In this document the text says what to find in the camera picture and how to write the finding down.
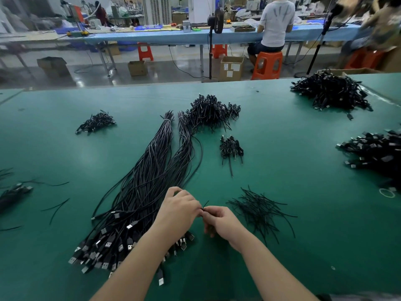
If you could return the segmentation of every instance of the white t-shirt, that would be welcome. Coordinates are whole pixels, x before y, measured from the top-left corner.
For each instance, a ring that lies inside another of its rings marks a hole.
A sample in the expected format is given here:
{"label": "white t-shirt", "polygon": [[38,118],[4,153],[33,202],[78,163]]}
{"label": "white t-shirt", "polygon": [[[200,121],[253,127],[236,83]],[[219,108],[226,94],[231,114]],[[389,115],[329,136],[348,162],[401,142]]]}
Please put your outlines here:
{"label": "white t-shirt", "polygon": [[294,24],[295,5],[288,0],[277,0],[266,5],[259,25],[264,26],[262,44],[268,47],[283,46],[286,28]]}

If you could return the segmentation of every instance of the blue tablecloth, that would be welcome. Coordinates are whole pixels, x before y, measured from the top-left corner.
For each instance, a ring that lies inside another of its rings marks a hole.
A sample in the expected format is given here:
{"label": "blue tablecloth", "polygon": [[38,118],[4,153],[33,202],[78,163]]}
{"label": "blue tablecloth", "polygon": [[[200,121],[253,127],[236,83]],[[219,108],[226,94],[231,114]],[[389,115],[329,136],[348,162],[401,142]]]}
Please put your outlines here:
{"label": "blue tablecloth", "polygon": [[[353,40],[359,30],[358,25],[348,25],[340,29],[332,28],[324,37],[325,41],[348,41]],[[286,34],[286,41],[309,41],[316,40],[321,34],[323,25],[297,25],[291,33]],[[60,41],[76,41],[83,40],[89,44],[96,44],[102,41],[133,41],[153,43],[160,45],[207,45],[209,30],[201,30],[198,32],[183,31],[158,31],[158,32],[110,32],[103,34],[93,34],[83,38],[61,38]],[[248,43],[256,42],[262,39],[263,33],[257,32],[233,32],[225,28],[223,33],[213,33],[214,44],[230,44],[230,43]]]}

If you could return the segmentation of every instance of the shiny gray floor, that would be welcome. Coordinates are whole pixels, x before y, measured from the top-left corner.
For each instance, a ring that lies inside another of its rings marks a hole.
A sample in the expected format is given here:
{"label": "shiny gray floor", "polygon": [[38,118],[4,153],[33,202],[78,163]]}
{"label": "shiny gray floor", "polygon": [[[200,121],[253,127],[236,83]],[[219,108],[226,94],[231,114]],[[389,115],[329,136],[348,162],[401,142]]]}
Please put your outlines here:
{"label": "shiny gray floor", "polygon": [[[137,60],[138,52],[130,52],[130,54],[123,54],[115,56],[116,68],[112,73],[112,77],[108,78],[103,66],[99,65],[100,59],[96,53],[86,52],[60,52],[55,51],[52,56],[61,56],[67,61],[67,67],[70,71],[70,76],[63,78],[49,79],[41,68],[36,64],[36,59],[41,55],[31,52],[28,55],[23,55],[24,60],[27,62],[32,75],[30,75],[18,62],[12,58],[7,58],[8,66],[11,64],[13,67],[8,67],[0,72],[1,76],[1,89],[10,88],[25,88],[30,90],[44,90],[44,89],[65,89],[77,87],[99,87],[99,86],[119,86],[119,85],[141,85],[149,83],[179,83],[179,82],[201,82],[205,77],[208,77],[208,50],[204,53],[204,72],[201,74],[201,61],[199,59],[199,49],[185,49],[185,47],[176,46],[171,48],[172,54],[168,47],[152,47],[152,52],[155,60],[153,62],[146,62],[148,67],[147,76],[131,77],[128,72],[127,63],[129,60]],[[318,55],[313,72],[318,69],[325,69],[334,65],[338,58],[337,50],[322,49],[323,52]],[[292,48],[291,53],[295,53],[296,48]],[[233,46],[232,50],[228,52],[233,55],[241,56],[244,52],[244,47]],[[299,59],[303,60],[296,63],[295,68],[292,65],[283,65],[280,78],[292,78],[294,73],[306,71],[312,60],[314,50],[310,50],[308,55],[304,57],[301,55]],[[295,56],[289,56],[287,63],[292,63]],[[213,59],[212,61],[212,77],[218,78],[220,69],[220,59]],[[250,70],[253,68],[248,59],[244,61],[244,70],[242,80],[249,80],[251,78]]]}

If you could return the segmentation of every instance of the plastic stool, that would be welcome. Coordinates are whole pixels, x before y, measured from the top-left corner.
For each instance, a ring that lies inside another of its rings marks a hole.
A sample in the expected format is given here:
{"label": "plastic stool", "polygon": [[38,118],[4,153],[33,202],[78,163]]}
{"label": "plastic stool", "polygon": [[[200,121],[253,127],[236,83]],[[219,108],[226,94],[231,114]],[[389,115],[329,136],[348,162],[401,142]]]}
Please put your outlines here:
{"label": "plastic stool", "polygon": [[142,47],[145,47],[144,44],[146,43],[138,42],[139,60],[142,61],[144,58],[150,58],[150,61],[153,61],[153,55],[150,46],[146,45],[147,50],[145,51],[142,50]]}
{"label": "plastic stool", "polygon": [[[263,60],[263,67],[261,69],[258,69],[258,64],[261,60]],[[278,61],[278,69],[273,70],[276,61]],[[282,62],[283,62],[282,52],[260,52],[256,59],[256,64],[255,68],[253,69],[251,80],[279,79]]]}
{"label": "plastic stool", "polygon": [[227,56],[227,44],[215,44],[212,46],[213,58],[218,59],[220,55]]}
{"label": "plastic stool", "polygon": [[345,69],[361,69],[365,67],[375,69],[384,54],[385,52],[382,50],[360,48],[353,53]]}

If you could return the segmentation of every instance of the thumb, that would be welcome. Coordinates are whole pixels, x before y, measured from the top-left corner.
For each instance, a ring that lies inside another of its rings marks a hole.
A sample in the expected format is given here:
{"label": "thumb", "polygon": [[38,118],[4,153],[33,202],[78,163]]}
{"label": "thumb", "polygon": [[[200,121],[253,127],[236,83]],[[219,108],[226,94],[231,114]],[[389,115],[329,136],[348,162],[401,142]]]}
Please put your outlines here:
{"label": "thumb", "polygon": [[208,213],[208,212],[206,212],[206,211],[203,211],[202,217],[203,217],[203,220],[204,220],[206,223],[208,223],[209,225],[212,225],[212,226],[216,227],[216,220],[217,220],[217,217],[211,215],[210,213]]}

